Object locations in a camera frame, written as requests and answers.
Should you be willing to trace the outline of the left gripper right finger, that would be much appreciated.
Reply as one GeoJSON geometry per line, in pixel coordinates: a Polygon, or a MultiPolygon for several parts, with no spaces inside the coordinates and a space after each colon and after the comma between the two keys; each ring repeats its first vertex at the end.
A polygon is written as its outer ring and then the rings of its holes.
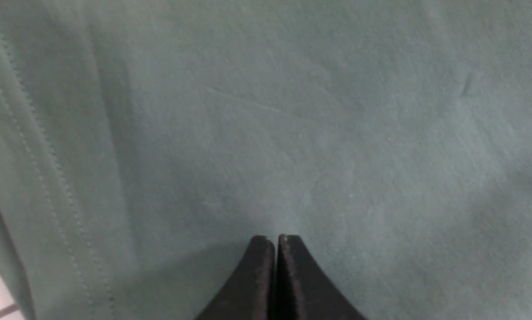
{"type": "Polygon", "coordinates": [[[275,277],[277,320],[365,320],[336,288],[298,235],[280,235],[275,277]]]}

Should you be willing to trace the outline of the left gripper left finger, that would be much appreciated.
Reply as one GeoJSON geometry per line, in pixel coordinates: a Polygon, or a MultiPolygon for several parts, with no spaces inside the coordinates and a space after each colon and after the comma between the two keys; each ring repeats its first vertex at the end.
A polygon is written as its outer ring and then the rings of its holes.
{"type": "Polygon", "coordinates": [[[275,249],[264,236],[250,239],[225,285],[197,320],[268,320],[271,312],[275,249]]]}

